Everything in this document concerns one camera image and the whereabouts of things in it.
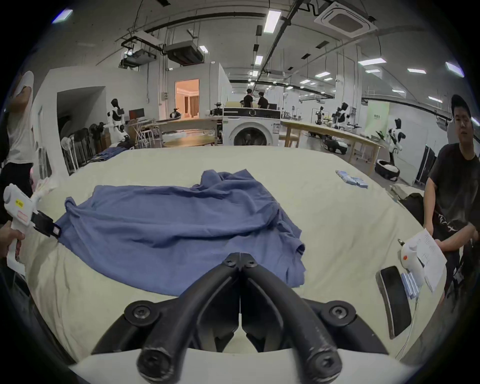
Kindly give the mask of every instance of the white bed sheet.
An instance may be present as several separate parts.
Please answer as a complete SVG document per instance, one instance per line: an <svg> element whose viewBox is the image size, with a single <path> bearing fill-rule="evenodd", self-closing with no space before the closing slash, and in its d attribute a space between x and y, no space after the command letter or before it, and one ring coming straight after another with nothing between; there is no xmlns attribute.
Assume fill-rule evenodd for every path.
<svg viewBox="0 0 480 384"><path fill-rule="evenodd" d="M306 245L302 261L305 284L295 291L304 298L344 300L396 356L409 329L394 340L388 333L384 302L375 274L396 265L406 240L422 228L395 203L386 190L339 157L297 149L256 146L163 148L125 151L103 163L90 164L45 196L39 209L57 220L65 198L77 204L96 185L179 185L190 187L206 169L235 172L246 168L280 202L302 230ZM336 169L362 177L368 189L344 183ZM67 352L77 361L88 356L110 325L136 300L169 299L129 287L94 271L56 240L29 231L20 255L35 303ZM437 290L424 284L408 348L431 318L443 291L446 271ZM414 303L410 303L413 313ZM236 340L237 352L250 343Z"/></svg>

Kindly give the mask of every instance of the smartphone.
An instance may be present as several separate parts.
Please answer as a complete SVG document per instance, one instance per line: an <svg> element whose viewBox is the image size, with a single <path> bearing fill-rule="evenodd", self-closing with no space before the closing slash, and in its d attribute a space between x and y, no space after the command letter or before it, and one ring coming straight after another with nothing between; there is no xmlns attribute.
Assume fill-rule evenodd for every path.
<svg viewBox="0 0 480 384"><path fill-rule="evenodd" d="M390 338L393 339L412 323L410 305L396 266L382 269L379 278L379 288L385 302Z"/></svg>

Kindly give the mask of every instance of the hand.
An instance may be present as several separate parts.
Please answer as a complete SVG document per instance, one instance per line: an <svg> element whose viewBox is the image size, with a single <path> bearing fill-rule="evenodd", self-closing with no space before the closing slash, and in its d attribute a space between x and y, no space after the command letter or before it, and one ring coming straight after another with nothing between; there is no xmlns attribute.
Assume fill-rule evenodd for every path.
<svg viewBox="0 0 480 384"><path fill-rule="evenodd" d="M12 243L13 239L17 239L17 248L15 250L15 255L18 256L20 253L20 247L22 245L21 240L25 239L25 235L17 229L11 229L11 221L0 228L0 257L7 257L8 247Z"/></svg>
<svg viewBox="0 0 480 384"><path fill-rule="evenodd" d="M440 250L443 252L444 249L443 249L443 242L438 240L438 239L435 239L435 242L437 243L437 245L440 247Z"/></svg>
<svg viewBox="0 0 480 384"><path fill-rule="evenodd" d="M428 233L430 233L430 236L433 236L433 223L431 221L425 222L425 224L423 224L423 227L427 230Z"/></svg>

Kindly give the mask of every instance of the ceiling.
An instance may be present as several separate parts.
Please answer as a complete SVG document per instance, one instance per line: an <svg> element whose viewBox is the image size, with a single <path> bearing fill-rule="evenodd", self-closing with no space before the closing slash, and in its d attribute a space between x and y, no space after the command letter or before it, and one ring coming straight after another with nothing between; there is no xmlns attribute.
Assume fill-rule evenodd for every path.
<svg viewBox="0 0 480 384"><path fill-rule="evenodd" d="M259 12L266 13L268 3L272 9L281 10L283 16L288 14L293 1L290 0L258 0L258 1L215 1L215 0L169 0L171 5L162 7L157 0L144 0L138 11L135 29L147 29L167 21L195 16L198 14L216 12ZM38 44L38 51L31 57L27 67L36 76L37 90L39 82L49 69L70 65L118 65L122 37L130 36L135 16L141 0L124 0L119 6L114 0L85 0L73 6L73 14L65 23L55 24ZM405 94L400 97L416 100L420 103L432 104L435 107L448 110L448 100L453 93L462 95L469 103L474 116L479 116L479 110L469 89L468 81L449 72L446 61L455 62L455 58L446 46L430 30L428 23L406 5L402 0L348 0L348 3L376 19L375 26L380 31L387 28L406 26L421 27L423 32L400 32L385 34L379 38L369 38L358 42L361 57L350 57L352 60L362 60L381 56L387 63L370 66L378 68L380 73L363 74L363 92L388 96L398 96L392 89L399 88ZM280 39L268 69L286 72L286 80L299 85L305 78L314 79L314 75L327 70L330 77L337 75L337 53L324 55L325 48L316 46L326 40L328 50L335 45L345 43L348 38L329 28L315 23L311 12L298 11L292 23L286 28ZM253 45L259 44L258 54L266 58L275 36L262 34L256 37L257 25L263 25L263 18L229 17L207 19L201 22L177 25L171 27L167 41L179 42L191 40L187 29L193 29L198 36L197 45L205 45L209 53L205 61L220 62L230 79L248 78L254 61ZM307 60L302 59L310 54ZM170 62L169 67L178 66ZM407 68L422 68L427 74L410 73ZM317 91L332 94L335 81L317 81L313 87ZM244 93L246 84L233 84L234 90ZM433 96L442 99L440 105L428 99Z"/></svg>

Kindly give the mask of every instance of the man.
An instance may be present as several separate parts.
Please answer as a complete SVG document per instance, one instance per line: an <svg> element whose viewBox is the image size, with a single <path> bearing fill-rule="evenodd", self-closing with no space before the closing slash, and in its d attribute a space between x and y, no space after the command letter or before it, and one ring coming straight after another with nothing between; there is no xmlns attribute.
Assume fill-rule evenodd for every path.
<svg viewBox="0 0 480 384"><path fill-rule="evenodd" d="M245 108L252 108L253 107L252 92L253 91L250 88L247 89L247 95L243 98L243 106Z"/></svg>
<svg viewBox="0 0 480 384"><path fill-rule="evenodd" d="M459 142L440 150L425 185L423 207L412 195L403 201L447 259L445 293L460 262L459 249L477 241L480 229L480 161L474 152L470 109L459 95L452 96L452 113Z"/></svg>
<svg viewBox="0 0 480 384"><path fill-rule="evenodd" d="M259 92L260 98L258 99L258 108L268 109L268 100L264 97L264 92Z"/></svg>
<svg viewBox="0 0 480 384"><path fill-rule="evenodd" d="M30 169L33 166L33 135L30 110L33 101L34 76L26 72L17 82L12 97L8 100L7 131L10 149L0 173L0 225L10 220L3 206L3 191L10 183L15 184L28 197L32 196Z"/></svg>

